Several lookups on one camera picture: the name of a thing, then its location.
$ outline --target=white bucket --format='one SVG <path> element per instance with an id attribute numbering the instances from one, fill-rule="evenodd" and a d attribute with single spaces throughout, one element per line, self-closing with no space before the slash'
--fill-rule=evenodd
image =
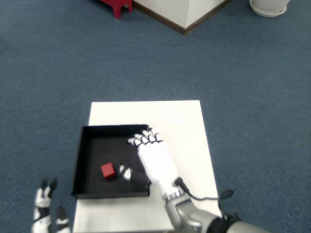
<path id="1" fill-rule="evenodd" d="M 277 17 L 286 12 L 290 0 L 250 0 L 253 11 L 264 17 Z"/>

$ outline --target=black box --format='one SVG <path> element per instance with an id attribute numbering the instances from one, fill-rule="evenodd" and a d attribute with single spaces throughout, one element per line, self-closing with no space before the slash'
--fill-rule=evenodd
<path id="1" fill-rule="evenodd" d="M 101 165 L 125 164 L 145 173 L 137 148 L 127 143 L 148 125 L 84 126 L 73 178 L 72 195 L 77 199 L 147 197 L 149 187 L 126 181 L 120 175 L 106 180 Z"/>

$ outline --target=red block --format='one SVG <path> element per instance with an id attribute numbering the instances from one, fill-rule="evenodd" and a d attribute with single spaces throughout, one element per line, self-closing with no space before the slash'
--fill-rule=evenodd
<path id="1" fill-rule="evenodd" d="M 112 167 L 112 163 L 107 163 L 101 166 L 102 173 L 106 179 L 112 178 L 116 175 L 115 170 Z"/>

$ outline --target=brown baseboard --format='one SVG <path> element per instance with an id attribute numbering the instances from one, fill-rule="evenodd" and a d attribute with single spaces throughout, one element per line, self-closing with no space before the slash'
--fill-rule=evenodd
<path id="1" fill-rule="evenodd" d="M 154 18 L 155 20 L 159 21 L 160 23 L 163 23 L 164 25 L 172 28 L 173 30 L 177 31 L 178 33 L 182 35 L 189 34 L 193 29 L 200 26 L 205 20 L 207 20 L 209 17 L 211 17 L 213 14 L 218 12 L 220 9 L 225 7 L 228 3 L 230 3 L 232 0 L 224 0 L 221 4 L 216 6 L 214 9 L 207 12 L 205 15 L 203 15 L 201 18 L 199 18 L 197 21 L 189 25 L 188 27 L 184 28 L 182 26 L 179 26 L 178 24 L 174 23 L 173 21 L 170 21 L 168 18 L 165 18 L 158 13 L 154 12 L 153 10 L 150 10 L 149 8 L 141 5 L 138 2 L 133 1 L 133 7 L 137 10 L 143 12 L 144 14 L 150 16 L 151 18 Z"/>

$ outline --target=red chair leg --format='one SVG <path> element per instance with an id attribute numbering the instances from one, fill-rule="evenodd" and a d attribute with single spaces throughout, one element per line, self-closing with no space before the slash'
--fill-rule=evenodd
<path id="1" fill-rule="evenodd" d="M 113 8 L 113 16 L 115 18 L 120 18 L 121 17 L 121 8 L 120 7 L 114 7 Z"/>
<path id="2" fill-rule="evenodd" d="M 133 6 L 132 6 L 132 0 L 128 1 L 128 12 L 132 12 L 133 11 Z"/>

